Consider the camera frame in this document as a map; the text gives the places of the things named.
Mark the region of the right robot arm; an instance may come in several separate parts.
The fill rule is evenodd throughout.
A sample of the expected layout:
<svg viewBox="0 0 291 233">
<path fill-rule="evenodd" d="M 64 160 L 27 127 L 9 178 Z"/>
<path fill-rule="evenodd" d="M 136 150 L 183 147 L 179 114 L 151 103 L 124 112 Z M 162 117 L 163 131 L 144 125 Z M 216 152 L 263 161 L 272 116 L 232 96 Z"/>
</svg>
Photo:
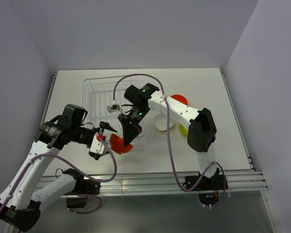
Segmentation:
<svg viewBox="0 0 291 233">
<path fill-rule="evenodd" d="M 184 126 L 188 131 L 187 144 L 197 152 L 201 170 L 207 170 L 200 177 L 201 186 L 211 189 L 217 183 L 218 165 L 215 161 L 212 144 L 217 129 L 209 109 L 202 110 L 183 104 L 166 95 L 158 87 L 147 83 L 142 88 L 129 86 L 124 98 L 132 104 L 128 114 L 121 113 L 118 117 L 123 129 L 123 145 L 127 147 L 141 132 L 140 122 L 150 110 L 155 110 Z"/>
</svg>

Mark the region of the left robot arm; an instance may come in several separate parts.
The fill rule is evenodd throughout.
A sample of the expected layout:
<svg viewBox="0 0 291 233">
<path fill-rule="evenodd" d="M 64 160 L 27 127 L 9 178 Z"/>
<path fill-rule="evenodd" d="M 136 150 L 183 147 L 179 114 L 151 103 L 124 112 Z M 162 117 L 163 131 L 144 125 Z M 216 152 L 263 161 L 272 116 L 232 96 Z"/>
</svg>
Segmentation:
<svg viewBox="0 0 291 233">
<path fill-rule="evenodd" d="M 68 104 L 61 115 L 40 125 L 26 160 L 8 187 L 0 194 L 0 220 L 21 232 L 27 232 L 36 224 L 41 213 L 62 195 L 72 193 L 86 196 L 81 193 L 85 188 L 85 178 L 101 184 L 110 182 L 116 177 L 117 164 L 113 165 L 114 172 L 110 178 L 97 179 L 59 156 L 65 145 L 75 142 L 85 145 L 89 149 L 89 154 L 96 160 L 105 154 L 110 154 L 112 160 L 115 160 L 103 135 L 105 130 L 113 132 L 114 128 L 103 121 L 97 128 L 84 127 L 87 113 L 80 106 Z M 49 185 L 35 191 L 54 158 L 63 161 L 70 168 Z"/>
</svg>

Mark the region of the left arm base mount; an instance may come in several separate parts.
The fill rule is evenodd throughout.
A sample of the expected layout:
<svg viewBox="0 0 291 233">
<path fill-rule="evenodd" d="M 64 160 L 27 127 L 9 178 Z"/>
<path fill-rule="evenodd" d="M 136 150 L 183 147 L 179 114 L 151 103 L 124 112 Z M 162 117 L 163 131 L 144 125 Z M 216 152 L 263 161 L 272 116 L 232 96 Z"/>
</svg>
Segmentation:
<svg viewBox="0 0 291 233">
<path fill-rule="evenodd" d="M 98 195 L 99 192 L 100 183 L 90 179 L 77 180 L 74 189 L 71 191 L 72 194 L 92 194 L 92 195 Z"/>
</svg>

